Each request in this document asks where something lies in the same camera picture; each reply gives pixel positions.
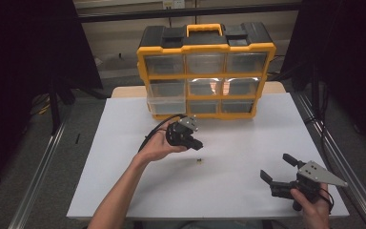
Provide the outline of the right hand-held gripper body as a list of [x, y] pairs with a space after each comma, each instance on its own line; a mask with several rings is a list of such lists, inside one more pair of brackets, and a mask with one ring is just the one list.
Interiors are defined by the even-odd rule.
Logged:
[[346, 181], [337, 177], [312, 160], [304, 162], [304, 165], [301, 168], [297, 168], [296, 179], [294, 181], [273, 181], [269, 186], [273, 197], [292, 199], [294, 201], [293, 209], [297, 212], [302, 210], [302, 206], [292, 196], [292, 189], [300, 191], [311, 203], [315, 203], [319, 199], [324, 199], [330, 204], [330, 210], [332, 210], [335, 201], [329, 192], [327, 192], [327, 198], [321, 194], [322, 183], [341, 187], [348, 186]]

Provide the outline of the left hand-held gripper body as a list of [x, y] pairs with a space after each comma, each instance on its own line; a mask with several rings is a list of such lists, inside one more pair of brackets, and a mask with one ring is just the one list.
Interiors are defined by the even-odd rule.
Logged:
[[168, 125], [166, 139], [172, 146], [187, 147], [192, 143], [193, 133], [198, 130], [194, 116], [184, 116]]

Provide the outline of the clear plastic organizer drawer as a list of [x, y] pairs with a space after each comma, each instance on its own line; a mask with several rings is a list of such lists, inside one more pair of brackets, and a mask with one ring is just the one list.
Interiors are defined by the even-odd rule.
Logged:
[[151, 80], [147, 103], [153, 115], [176, 115], [186, 112], [184, 80]]

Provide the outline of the yellow black drawer organizer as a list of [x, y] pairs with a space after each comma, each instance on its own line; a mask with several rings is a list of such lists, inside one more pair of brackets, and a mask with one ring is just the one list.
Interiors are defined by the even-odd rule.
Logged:
[[[267, 80], [270, 62], [275, 57], [276, 47], [260, 22], [241, 23], [235, 26], [223, 24], [187, 25], [180, 28], [148, 26], [142, 35], [137, 49], [137, 69], [146, 91], [149, 88], [149, 76], [145, 58], [150, 55], [189, 54], [204, 52], [265, 52], [268, 54], [262, 72], [262, 80], [257, 90], [254, 109], [250, 114], [183, 114], [199, 118], [239, 119], [252, 118], [256, 114], [259, 98]], [[163, 119], [171, 114], [152, 114], [155, 119]]]

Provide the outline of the person's left hand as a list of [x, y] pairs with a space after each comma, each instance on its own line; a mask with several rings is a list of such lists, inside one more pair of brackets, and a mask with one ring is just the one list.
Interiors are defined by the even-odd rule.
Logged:
[[150, 163], [157, 161], [172, 153], [181, 153], [187, 151], [184, 146], [172, 146], [166, 138], [166, 130], [170, 122], [166, 122], [159, 127], [146, 145], [134, 157], [140, 163]]

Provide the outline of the person's right hand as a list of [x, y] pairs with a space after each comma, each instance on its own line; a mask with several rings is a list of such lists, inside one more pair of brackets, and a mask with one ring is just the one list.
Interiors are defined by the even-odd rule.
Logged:
[[311, 203], [297, 189], [292, 189], [291, 194], [303, 208], [303, 222], [305, 229], [330, 229], [329, 210], [330, 204], [324, 199]]

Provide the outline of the grid of clear drawers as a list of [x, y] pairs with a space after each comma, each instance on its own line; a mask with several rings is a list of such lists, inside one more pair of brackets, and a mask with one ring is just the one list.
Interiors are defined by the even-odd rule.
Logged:
[[186, 112], [193, 115], [248, 115], [254, 109], [268, 54], [204, 52], [150, 55], [151, 80], [184, 80]]

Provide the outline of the black curtain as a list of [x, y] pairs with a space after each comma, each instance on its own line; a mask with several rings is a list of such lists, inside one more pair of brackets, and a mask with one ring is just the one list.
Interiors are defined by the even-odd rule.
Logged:
[[282, 71], [296, 90], [317, 74], [366, 135], [366, 0], [301, 0]]
[[101, 87], [73, 0], [0, 0], [0, 172], [36, 96]]

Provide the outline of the black horizontal bar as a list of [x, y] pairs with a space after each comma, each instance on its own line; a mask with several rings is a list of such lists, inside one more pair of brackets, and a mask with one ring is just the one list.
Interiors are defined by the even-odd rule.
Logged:
[[156, 19], [156, 18], [173, 18], [201, 15], [218, 15], [218, 14], [236, 14], [236, 13], [256, 13], [256, 12], [275, 12], [299, 10], [302, 7], [301, 2], [279, 3], [279, 4], [263, 4], [248, 5], [237, 7], [214, 7], [214, 8], [191, 8], [180, 10], [148, 10], [133, 11], [120, 13], [94, 13], [81, 14], [77, 17], [80, 23], [96, 23], [108, 21], [127, 21], [140, 19]]

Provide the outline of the black metal stand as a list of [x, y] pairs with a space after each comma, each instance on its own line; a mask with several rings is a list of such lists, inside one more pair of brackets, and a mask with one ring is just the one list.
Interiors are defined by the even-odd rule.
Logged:
[[59, 113], [59, 99], [65, 105], [72, 105], [75, 97], [71, 91], [69, 83], [61, 77], [52, 77], [49, 83], [49, 99], [51, 107], [52, 131], [54, 135], [61, 125], [61, 117]]

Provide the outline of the aluminium floor rail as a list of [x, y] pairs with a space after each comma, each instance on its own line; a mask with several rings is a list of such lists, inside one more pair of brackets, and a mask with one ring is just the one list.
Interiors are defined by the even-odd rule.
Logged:
[[319, 120], [313, 111], [312, 102], [305, 94], [296, 94], [296, 99], [301, 104], [303, 111], [307, 115], [307, 122], [311, 123], [319, 135], [320, 147], [323, 155], [327, 157], [327, 165], [330, 165], [330, 158], [335, 163], [336, 168], [349, 184], [349, 188], [344, 192], [345, 195], [352, 193], [355, 199], [350, 201], [361, 210], [362, 219], [366, 222], [366, 188], [362, 181], [357, 177], [352, 165], [336, 144], [332, 134], [326, 127], [325, 122]]
[[29, 219], [32, 207], [45, 180], [52, 158], [64, 133], [66, 124], [62, 123], [51, 136], [48, 146], [33, 175], [27, 192], [23, 196], [8, 229], [24, 229]]

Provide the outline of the white wall socket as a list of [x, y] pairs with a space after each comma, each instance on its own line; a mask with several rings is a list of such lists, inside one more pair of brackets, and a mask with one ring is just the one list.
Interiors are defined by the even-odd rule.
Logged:
[[163, 9], [164, 10], [175, 10], [175, 9], [184, 9], [185, 1], [184, 0], [163, 0]]

